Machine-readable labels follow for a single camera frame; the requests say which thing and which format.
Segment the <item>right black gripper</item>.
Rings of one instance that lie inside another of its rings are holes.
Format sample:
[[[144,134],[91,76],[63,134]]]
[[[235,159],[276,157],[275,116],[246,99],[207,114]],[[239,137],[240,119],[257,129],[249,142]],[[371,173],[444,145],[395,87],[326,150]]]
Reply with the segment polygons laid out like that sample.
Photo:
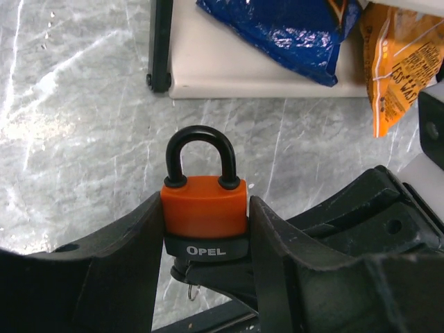
[[[282,240],[301,232],[351,257],[373,253],[443,252],[443,223],[407,183],[386,167],[361,174],[317,206],[283,220],[273,217]],[[251,255],[212,266],[214,290],[245,305],[257,304]]]

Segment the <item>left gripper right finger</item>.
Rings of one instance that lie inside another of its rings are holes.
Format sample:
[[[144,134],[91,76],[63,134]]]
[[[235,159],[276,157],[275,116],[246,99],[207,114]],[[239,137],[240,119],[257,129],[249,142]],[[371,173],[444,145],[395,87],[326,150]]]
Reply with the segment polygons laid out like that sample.
[[[263,332],[442,332],[443,256],[350,257],[250,200]]]

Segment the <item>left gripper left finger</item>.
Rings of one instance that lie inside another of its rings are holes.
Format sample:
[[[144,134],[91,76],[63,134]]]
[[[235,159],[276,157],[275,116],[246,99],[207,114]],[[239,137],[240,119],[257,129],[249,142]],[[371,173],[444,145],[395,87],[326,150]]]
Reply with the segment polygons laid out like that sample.
[[[162,204],[55,251],[1,251],[2,332],[150,332],[160,272]]]

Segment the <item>black-headed key bunch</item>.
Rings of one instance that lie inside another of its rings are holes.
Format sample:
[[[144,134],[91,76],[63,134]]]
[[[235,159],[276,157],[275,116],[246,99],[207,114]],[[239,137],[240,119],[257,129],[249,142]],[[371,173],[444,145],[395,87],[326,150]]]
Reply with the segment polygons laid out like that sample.
[[[170,274],[175,280],[183,284],[214,290],[211,268],[212,266],[207,263],[175,258]]]

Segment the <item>small orange black padlock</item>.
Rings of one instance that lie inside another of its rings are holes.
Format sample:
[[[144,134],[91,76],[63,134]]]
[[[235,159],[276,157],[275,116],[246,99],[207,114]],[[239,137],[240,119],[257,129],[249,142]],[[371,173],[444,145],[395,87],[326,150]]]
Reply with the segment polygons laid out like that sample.
[[[219,152],[221,175],[189,176],[181,151],[190,142],[207,142]],[[166,252],[195,262],[224,262],[248,254],[246,181],[237,175],[229,139],[215,128],[187,126],[166,148],[167,176],[160,192]]]

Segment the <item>orange snack bag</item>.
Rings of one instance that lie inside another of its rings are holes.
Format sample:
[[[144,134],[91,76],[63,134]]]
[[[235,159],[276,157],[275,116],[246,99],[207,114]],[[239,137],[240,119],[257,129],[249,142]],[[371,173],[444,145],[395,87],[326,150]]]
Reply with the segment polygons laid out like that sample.
[[[385,136],[443,62],[443,18],[370,3],[359,20],[373,134]]]

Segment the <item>blue snack bag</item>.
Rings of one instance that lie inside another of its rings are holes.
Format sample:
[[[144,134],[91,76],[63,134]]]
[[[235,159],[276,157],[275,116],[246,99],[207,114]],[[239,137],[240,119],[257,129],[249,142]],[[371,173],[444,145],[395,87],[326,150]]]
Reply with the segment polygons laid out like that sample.
[[[284,68],[327,87],[338,83],[341,43],[363,8],[358,1],[197,1],[197,6]]]

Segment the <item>beige three-tier shelf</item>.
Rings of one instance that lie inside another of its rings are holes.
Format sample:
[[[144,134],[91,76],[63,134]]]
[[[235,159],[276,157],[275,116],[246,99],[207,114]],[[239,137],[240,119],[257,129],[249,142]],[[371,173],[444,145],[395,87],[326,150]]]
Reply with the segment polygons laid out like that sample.
[[[172,99],[365,97],[362,41],[341,43],[334,87],[285,69],[195,1],[152,1],[146,82]]]

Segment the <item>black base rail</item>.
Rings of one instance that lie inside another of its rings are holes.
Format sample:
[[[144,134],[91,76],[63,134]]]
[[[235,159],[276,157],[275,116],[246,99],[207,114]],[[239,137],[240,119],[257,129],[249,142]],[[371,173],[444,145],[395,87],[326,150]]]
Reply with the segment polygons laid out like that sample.
[[[153,333],[261,332],[259,319],[247,306],[235,301],[187,317]]]

